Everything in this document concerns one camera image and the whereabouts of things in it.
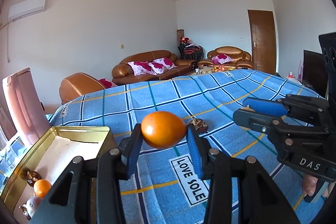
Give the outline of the right hand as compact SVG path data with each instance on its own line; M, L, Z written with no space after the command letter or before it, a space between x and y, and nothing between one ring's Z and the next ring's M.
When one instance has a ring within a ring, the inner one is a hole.
M308 174L303 175L302 193L304 197L307 195L312 196L315 193L317 182L318 182L318 178L313 177ZM335 186L335 182L330 183L329 186L323 192L322 196L325 198L328 198L334 186Z

